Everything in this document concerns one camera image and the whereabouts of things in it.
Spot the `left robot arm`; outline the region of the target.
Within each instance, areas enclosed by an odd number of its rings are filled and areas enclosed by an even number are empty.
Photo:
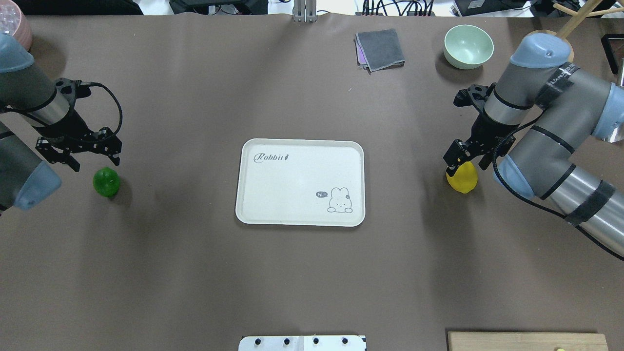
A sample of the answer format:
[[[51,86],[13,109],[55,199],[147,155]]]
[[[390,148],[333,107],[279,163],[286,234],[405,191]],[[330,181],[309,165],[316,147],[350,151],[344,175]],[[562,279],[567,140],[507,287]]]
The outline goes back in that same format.
[[[1,35],[0,74],[1,114],[13,114],[25,122],[37,136],[29,146],[13,126],[1,123],[0,206],[4,213],[11,208],[29,210],[61,187],[62,180],[53,164],[80,171],[75,155],[103,155],[114,166],[120,164],[122,140],[121,104],[109,87],[100,82],[78,79],[51,79],[34,57],[7,33]],[[117,109],[115,127],[99,130],[87,125],[77,109],[77,102],[104,90]]]

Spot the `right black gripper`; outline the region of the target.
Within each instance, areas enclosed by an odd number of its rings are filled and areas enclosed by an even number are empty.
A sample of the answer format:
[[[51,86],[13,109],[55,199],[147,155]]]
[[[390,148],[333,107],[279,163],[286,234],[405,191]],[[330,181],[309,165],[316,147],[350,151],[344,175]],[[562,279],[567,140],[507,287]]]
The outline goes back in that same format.
[[[477,156],[482,156],[478,166],[485,171],[492,164],[493,151],[501,138],[515,128],[516,125],[497,122],[485,113],[479,114],[471,127],[470,138],[466,141],[455,139],[444,154],[446,174],[454,177],[459,167]]]

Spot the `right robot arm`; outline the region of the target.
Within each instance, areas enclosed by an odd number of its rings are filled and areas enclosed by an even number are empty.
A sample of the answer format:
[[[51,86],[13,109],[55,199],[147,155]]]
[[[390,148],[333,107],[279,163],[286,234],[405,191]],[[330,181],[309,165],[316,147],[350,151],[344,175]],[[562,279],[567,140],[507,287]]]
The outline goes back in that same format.
[[[588,137],[623,124],[623,89],[570,62],[571,48],[547,33],[523,38],[499,81],[472,85],[454,98],[478,111],[470,138],[444,154],[446,173],[480,157],[479,167],[510,193],[553,214],[616,258],[623,258],[623,194],[570,161]]]

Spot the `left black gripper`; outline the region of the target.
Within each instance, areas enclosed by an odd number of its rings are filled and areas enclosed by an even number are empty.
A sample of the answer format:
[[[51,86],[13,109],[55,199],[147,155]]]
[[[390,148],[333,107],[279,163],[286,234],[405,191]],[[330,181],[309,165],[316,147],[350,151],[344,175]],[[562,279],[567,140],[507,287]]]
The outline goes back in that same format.
[[[51,164],[66,164],[78,173],[80,163],[71,153],[89,152],[107,155],[115,166],[120,165],[122,141],[109,127],[91,130],[79,113],[68,113],[60,121],[42,127],[41,136],[35,149]]]

